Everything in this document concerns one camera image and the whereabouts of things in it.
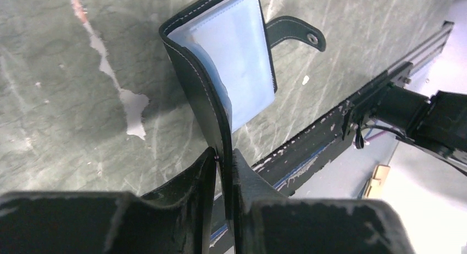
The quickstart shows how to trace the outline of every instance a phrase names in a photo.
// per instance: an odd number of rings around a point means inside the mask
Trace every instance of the black metal frame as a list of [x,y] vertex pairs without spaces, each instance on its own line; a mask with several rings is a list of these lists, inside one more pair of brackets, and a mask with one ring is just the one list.
[[[253,170],[280,193],[293,195],[313,174],[352,145],[354,125],[368,119],[364,114],[378,92],[391,82],[404,86],[412,74],[442,52],[453,26],[445,22],[439,32],[258,161]],[[233,244],[232,235],[227,233],[224,199],[220,196],[213,205],[210,253],[224,253]]]

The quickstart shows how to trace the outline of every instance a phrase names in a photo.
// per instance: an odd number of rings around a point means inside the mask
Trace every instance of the paint chip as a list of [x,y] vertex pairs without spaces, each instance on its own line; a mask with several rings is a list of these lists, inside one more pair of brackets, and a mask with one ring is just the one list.
[[307,84],[308,81],[309,81],[309,77],[308,77],[308,75],[306,75],[306,76],[303,78],[302,85]]

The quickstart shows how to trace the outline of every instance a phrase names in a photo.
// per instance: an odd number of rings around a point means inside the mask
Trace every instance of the scratched surface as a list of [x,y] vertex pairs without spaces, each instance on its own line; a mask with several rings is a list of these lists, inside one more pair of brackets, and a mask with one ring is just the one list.
[[[157,34],[193,0],[0,0],[0,192],[160,186],[207,147]],[[253,164],[439,29],[453,0],[262,0],[321,29],[273,49],[275,102],[233,136]]]

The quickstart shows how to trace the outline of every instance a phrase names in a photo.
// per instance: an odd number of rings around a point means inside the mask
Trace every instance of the wallet strap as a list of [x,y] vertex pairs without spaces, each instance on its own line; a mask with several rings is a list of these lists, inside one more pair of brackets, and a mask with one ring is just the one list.
[[282,41],[295,39],[323,52],[326,49],[326,39],[321,31],[299,18],[280,16],[266,24],[269,48]]

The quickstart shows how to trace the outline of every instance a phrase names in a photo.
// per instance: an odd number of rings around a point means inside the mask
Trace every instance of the beige object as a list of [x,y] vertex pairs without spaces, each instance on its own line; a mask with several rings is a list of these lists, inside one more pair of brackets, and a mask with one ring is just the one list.
[[373,175],[365,185],[365,192],[362,198],[380,199],[384,183],[389,174],[389,166],[378,165],[373,171]]

